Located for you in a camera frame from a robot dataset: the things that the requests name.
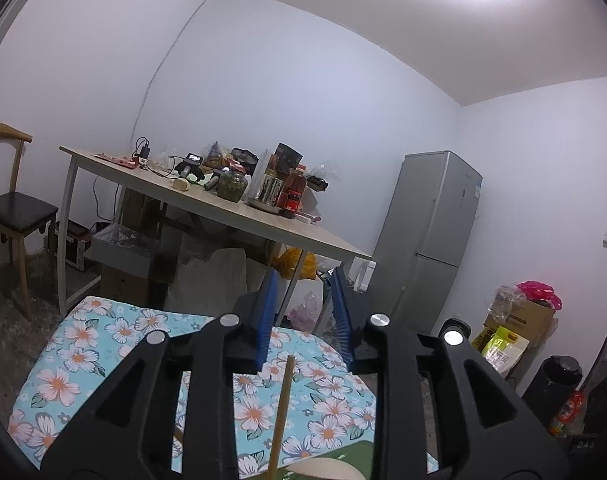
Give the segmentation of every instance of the yellow plastic bag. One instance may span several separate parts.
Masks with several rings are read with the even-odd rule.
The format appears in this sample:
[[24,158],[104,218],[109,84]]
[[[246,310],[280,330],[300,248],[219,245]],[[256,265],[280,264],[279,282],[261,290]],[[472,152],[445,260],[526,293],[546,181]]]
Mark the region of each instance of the yellow plastic bag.
[[[281,277],[285,280],[292,280],[293,274],[295,273],[295,267],[301,256],[301,249],[286,249],[286,252],[274,259],[272,266],[275,267]],[[317,277],[317,258],[313,253],[306,254],[305,262],[303,263],[303,269],[300,280],[314,280]]]
[[528,343],[530,341],[525,337],[500,326],[481,355],[503,378],[506,378],[509,371],[519,362]]

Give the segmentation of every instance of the black trash can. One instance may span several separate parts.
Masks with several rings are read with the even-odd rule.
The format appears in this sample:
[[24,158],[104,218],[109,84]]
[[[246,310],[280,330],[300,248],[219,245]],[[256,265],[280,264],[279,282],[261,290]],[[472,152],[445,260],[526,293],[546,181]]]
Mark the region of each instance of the black trash can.
[[530,383],[523,402],[547,428],[564,402],[581,382],[583,372],[574,357],[554,355],[548,357]]

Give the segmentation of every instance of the refrigerator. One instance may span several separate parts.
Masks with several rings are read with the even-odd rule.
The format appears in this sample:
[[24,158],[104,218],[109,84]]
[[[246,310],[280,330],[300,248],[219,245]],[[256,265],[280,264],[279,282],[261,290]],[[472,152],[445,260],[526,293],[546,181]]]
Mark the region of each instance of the refrigerator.
[[430,333],[455,281],[481,175],[453,152],[406,155],[379,235],[367,294],[393,322]]

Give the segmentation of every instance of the red plastic bag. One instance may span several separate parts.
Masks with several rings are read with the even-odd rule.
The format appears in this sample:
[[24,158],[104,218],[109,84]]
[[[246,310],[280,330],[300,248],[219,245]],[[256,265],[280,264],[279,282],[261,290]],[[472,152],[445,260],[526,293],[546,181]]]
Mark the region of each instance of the red plastic bag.
[[554,293],[554,289],[550,285],[528,281],[519,283],[517,288],[525,294],[528,301],[546,300],[553,310],[561,310],[561,298]]

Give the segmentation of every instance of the green pickles jar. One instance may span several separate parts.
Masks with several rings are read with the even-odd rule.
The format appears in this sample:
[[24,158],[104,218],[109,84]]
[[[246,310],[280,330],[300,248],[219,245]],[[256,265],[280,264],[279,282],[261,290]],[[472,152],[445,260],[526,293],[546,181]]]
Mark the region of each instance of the green pickles jar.
[[219,177],[217,196],[230,200],[230,202],[239,202],[247,186],[248,181],[243,173],[239,171],[226,171]]

